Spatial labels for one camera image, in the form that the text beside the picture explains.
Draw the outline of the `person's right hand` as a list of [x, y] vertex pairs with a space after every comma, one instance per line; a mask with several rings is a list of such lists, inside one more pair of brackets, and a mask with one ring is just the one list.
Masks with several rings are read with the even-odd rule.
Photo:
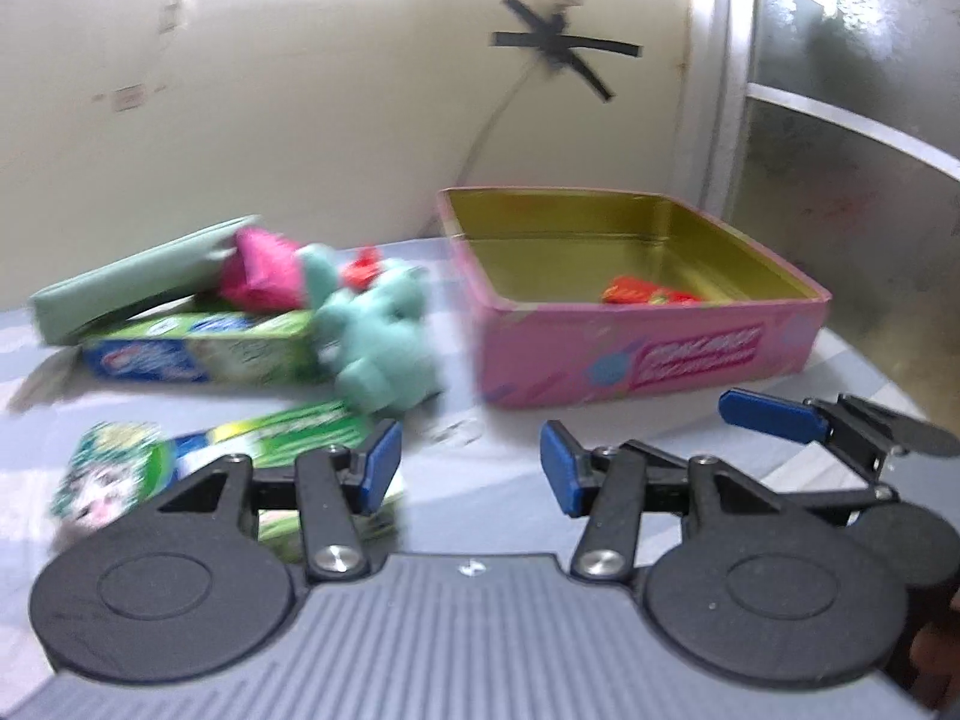
[[910, 694], [928, 709], [948, 709], [958, 699], [960, 622], [957, 611], [926, 624], [910, 649], [916, 678]]

